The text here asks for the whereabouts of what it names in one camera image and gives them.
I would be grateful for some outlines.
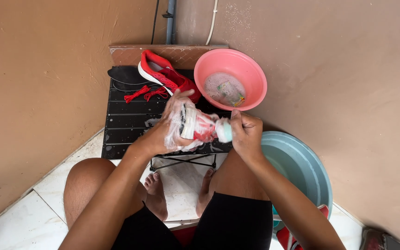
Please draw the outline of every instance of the light blue basin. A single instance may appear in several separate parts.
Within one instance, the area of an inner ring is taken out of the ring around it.
[[[307,145],[292,135],[266,131],[262,134],[262,151],[269,162],[314,205],[327,205],[331,215],[333,195],[330,179],[322,162]],[[276,239],[275,233],[284,224],[274,222],[273,226],[273,238]]]

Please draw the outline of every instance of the brown painted wall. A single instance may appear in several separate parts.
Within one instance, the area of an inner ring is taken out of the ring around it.
[[[150,43],[154,12],[155,1],[0,0],[0,212],[104,126],[108,44]]]
[[[178,43],[206,42],[213,5],[179,1]],[[400,2],[220,0],[223,43],[268,79],[250,113],[319,155],[335,202],[400,238]]]

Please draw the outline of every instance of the red shoe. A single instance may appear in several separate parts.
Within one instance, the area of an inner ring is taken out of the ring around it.
[[[195,83],[175,71],[168,60],[152,53],[148,49],[141,54],[138,72],[148,81],[161,84],[171,96],[179,88],[181,92],[190,89],[195,90],[195,93],[189,97],[193,103],[197,103],[201,97],[201,93]]]

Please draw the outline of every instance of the white cable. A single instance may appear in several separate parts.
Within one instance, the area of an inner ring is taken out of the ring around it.
[[[209,37],[208,40],[206,41],[206,45],[209,44],[209,40],[211,39],[211,37],[213,36],[213,29],[214,29],[214,22],[216,21],[216,13],[217,13],[217,2],[219,0],[216,0],[216,3],[214,4],[214,10],[212,12],[214,12],[212,14],[212,23],[211,23],[211,31],[209,31]]]

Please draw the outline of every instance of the soap foam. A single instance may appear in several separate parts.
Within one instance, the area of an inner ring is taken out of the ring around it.
[[[227,88],[227,91],[225,93],[228,96],[236,96],[240,93],[243,97],[246,98],[245,88],[243,87],[242,83],[240,83],[240,81],[237,80],[236,77],[233,77],[232,75],[223,72],[214,73],[206,78],[204,83],[204,90],[213,100],[223,105],[233,107],[233,105],[227,100],[227,98],[222,95],[222,91],[217,89],[220,84],[223,84],[225,82],[230,82],[230,84],[234,88]]]

